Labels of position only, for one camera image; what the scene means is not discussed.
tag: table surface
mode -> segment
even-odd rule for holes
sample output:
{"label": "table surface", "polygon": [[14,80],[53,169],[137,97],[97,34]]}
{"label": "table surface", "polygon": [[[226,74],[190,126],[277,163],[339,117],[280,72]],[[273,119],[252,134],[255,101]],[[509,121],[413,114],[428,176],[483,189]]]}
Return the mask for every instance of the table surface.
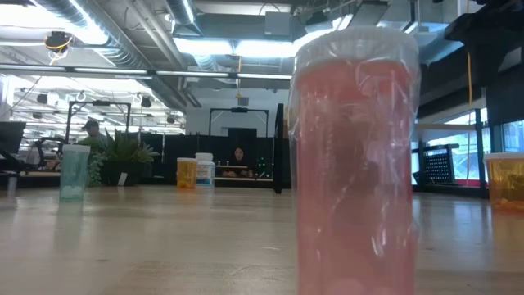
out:
{"label": "table surface", "polygon": [[215,177],[215,180],[238,180],[238,181],[273,181],[267,178],[249,178],[249,177]]}
{"label": "table surface", "polygon": [[[0,191],[2,295],[295,294],[291,194],[173,186]],[[524,216],[418,194],[417,295],[524,294]]]}

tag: exposed ductwork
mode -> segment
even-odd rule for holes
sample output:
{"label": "exposed ductwork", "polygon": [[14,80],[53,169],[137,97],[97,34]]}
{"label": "exposed ductwork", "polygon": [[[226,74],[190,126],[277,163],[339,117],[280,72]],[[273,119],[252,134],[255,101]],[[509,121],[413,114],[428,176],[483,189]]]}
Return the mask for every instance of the exposed ductwork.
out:
{"label": "exposed ductwork", "polygon": [[202,36],[197,24],[197,12],[192,0],[165,0],[167,10],[178,27],[185,27]]}
{"label": "exposed ductwork", "polygon": [[[80,29],[96,26],[108,36],[107,50],[98,52],[115,66],[129,69],[151,69],[152,64],[121,31],[120,27],[98,6],[89,0],[32,0],[55,16],[67,19]],[[140,81],[158,94],[159,99],[169,108],[185,110],[187,105],[183,95],[171,88],[162,78]]]}
{"label": "exposed ductwork", "polygon": [[[185,27],[194,33],[202,36],[200,27],[197,24],[197,14],[192,0],[165,0],[167,9],[178,27]],[[194,56],[198,67],[201,70],[221,71],[219,64],[212,55]]]}

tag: window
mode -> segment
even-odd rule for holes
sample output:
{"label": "window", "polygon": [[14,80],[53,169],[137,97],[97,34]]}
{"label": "window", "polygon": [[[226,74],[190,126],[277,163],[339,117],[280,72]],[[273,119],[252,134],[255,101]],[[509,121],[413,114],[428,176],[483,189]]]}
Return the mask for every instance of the window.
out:
{"label": "window", "polygon": [[503,125],[504,151],[524,152],[524,120]]}
{"label": "window", "polygon": [[[418,148],[418,143],[411,143],[411,149]],[[418,167],[418,153],[411,154],[411,184],[417,184],[417,181],[413,177],[413,173],[418,172],[420,168]]]}
{"label": "window", "polygon": [[[481,109],[482,122],[487,121],[487,109]],[[454,118],[452,120],[444,120],[444,124],[467,125],[469,114]],[[475,112],[471,113],[470,124],[475,124]],[[456,179],[479,179],[478,173],[478,154],[477,154],[477,133],[472,131],[469,133],[469,175],[468,175],[468,132],[464,134],[449,136],[446,138],[439,138],[429,141],[430,146],[440,144],[458,143],[458,148],[452,150],[453,166]],[[490,130],[484,128],[482,130],[482,145],[484,153],[491,152]]]}

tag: plastic wrap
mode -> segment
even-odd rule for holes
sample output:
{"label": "plastic wrap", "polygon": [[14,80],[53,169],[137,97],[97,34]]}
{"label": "plastic wrap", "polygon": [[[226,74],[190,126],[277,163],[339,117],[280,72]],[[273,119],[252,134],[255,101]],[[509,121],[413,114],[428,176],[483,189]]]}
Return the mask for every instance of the plastic wrap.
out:
{"label": "plastic wrap", "polygon": [[349,28],[296,56],[289,130],[299,295],[412,295],[410,133],[418,45]]}

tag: fluorescent light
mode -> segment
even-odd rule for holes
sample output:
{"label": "fluorescent light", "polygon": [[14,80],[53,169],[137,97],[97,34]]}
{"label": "fluorescent light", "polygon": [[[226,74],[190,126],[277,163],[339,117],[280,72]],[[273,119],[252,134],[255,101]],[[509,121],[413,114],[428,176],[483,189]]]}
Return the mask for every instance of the fluorescent light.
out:
{"label": "fluorescent light", "polygon": [[105,117],[98,114],[93,114],[92,112],[88,114],[88,118],[94,119],[94,120],[104,120]]}
{"label": "fluorescent light", "polygon": [[241,41],[235,49],[243,57],[294,57],[295,51],[291,42],[264,40]]}
{"label": "fluorescent light", "polygon": [[174,38],[180,52],[192,55],[233,54],[229,41]]}
{"label": "fluorescent light", "polygon": [[410,34],[411,32],[413,32],[415,29],[417,29],[418,27],[418,22],[415,21],[414,23],[412,23],[404,32],[406,34]]}
{"label": "fluorescent light", "polygon": [[246,74],[238,73],[238,78],[252,78],[252,79],[283,79],[290,80],[291,75],[271,75],[271,74]]}
{"label": "fluorescent light", "polygon": [[115,120],[115,119],[106,118],[106,120],[108,120],[108,121],[110,121],[110,122],[113,122],[113,123],[115,123],[115,124],[118,124],[118,125],[120,125],[120,126],[125,126],[124,123],[122,123],[122,122],[120,122],[120,121],[118,121],[118,120]]}
{"label": "fluorescent light", "polygon": [[[128,113],[124,113],[122,114],[121,112],[108,112],[108,113],[105,113],[106,116],[124,116],[124,115],[128,115]],[[143,116],[143,117],[147,117],[147,116],[152,116],[151,114],[144,114],[144,113],[131,113],[131,116]]]}
{"label": "fluorescent light", "polygon": [[101,68],[82,68],[77,67],[75,70],[79,73],[102,73],[117,75],[145,75],[147,70],[126,70],[126,69],[101,69]]}
{"label": "fluorescent light", "polygon": [[199,71],[177,71],[177,70],[158,70],[158,75],[174,75],[182,77],[210,77],[210,78],[228,78],[228,73],[199,72]]}
{"label": "fluorescent light", "polygon": [[63,66],[27,66],[27,65],[0,65],[0,70],[39,70],[39,71],[52,71],[52,72],[62,72],[66,71]]}
{"label": "fluorescent light", "polygon": [[378,22],[377,27],[379,27],[379,28],[387,28],[388,25],[387,25],[387,23],[384,20],[381,20],[381,21]]}
{"label": "fluorescent light", "polygon": [[153,79],[151,76],[115,75],[117,79]]}
{"label": "fluorescent light", "polygon": [[333,28],[338,28],[338,30],[343,30],[347,28],[347,26],[350,24],[351,20],[353,19],[352,14],[348,14],[345,16],[341,16],[335,20],[333,20]]}
{"label": "fluorescent light", "polygon": [[20,5],[1,5],[0,25],[9,25],[25,28],[53,28],[66,29],[70,22],[54,16],[43,7]]}

